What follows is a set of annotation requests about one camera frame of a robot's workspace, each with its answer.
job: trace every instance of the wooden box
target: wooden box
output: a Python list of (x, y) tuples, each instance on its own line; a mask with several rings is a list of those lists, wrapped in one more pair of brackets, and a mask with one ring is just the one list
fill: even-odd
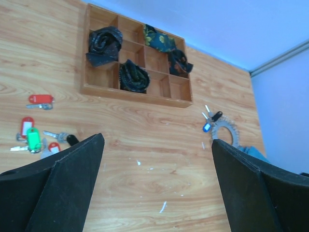
[[(123, 34), (124, 40), (119, 52), (119, 60), (99, 67), (92, 67), (86, 59), (89, 33), (107, 26), (115, 26)], [(186, 53), (183, 38), (164, 33), (174, 38), (177, 48)], [(193, 103), (190, 75), (184, 78), (169, 74), (167, 54), (145, 45), (143, 23), (88, 4), (84, 19), (83, 43), (81, 93), (180, 108), (188, 107)], [(150, 85), (146, 93), (120, 89), (119, 67), (120, 63), (126, 62), (127, 59), (132, 60), (149, 73)]]

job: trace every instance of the wooden tabletop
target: wooden tabletop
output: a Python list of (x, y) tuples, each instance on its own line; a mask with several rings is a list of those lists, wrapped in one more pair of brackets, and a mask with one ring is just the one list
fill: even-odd
[[(81, 95), (84, 11), (78, 0), (0, 2), (0, 173), (40, 159), (9, 151), (22, 145), (15, 135), (25, 116), (41, 132), (80, 140), (101, 132), (84, 232), (230, 231), (201, 112), (205, 104), (223, 111), (240, 144), (263, 152), (249, 74), (188, 48), (194, 104), (186, 109)], [(25, 108), (29, 95), (46, 93), (56, 99), (53, 110)]]

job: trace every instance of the wall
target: wall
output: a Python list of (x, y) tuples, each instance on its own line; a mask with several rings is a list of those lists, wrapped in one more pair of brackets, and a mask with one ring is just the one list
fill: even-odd
[(309, 50), (252, 79), (267, 158), (309, 173)]
[(308, 0), (84, 0), (252, 70), (309, 38)]

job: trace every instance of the black key tag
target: black key tag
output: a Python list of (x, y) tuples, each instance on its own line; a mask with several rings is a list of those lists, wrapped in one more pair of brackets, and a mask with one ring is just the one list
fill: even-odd
[(222, 115), (222, 111), (218, 111), (214, 116), (211, 117), (211, 119), (213, 122), (216, 122)]
[(73, 134), (70, 134), (67, 136), (67, 142), (70, 144), (70, 146), (73, 146), (79, 143), (78, 139)]

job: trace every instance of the rolled necktie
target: rolled necktie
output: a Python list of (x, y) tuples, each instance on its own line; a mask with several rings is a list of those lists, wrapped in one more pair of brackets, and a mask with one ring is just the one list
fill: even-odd
[(94, 67), (118, 61), (122, 40), (121, 31), (114, 26), (93, 31), (89, 35), (88, 61)]
[(184, 52), (175, 49), (169, 52), (169, 73), (176, 76), (187, 77), (193, 69), (193, 64), (188, 63)]
[(150, 83), (149, 74), (129, 59), (120, 64), (119, 79), (121, 89), (137, 93), (143, 93)]
[(157, 32), (157, 30), (145, 24), (144, 26), (145, 44), (159, 52), (170, 52), (176, 49), (175, 40), (166, 34)]

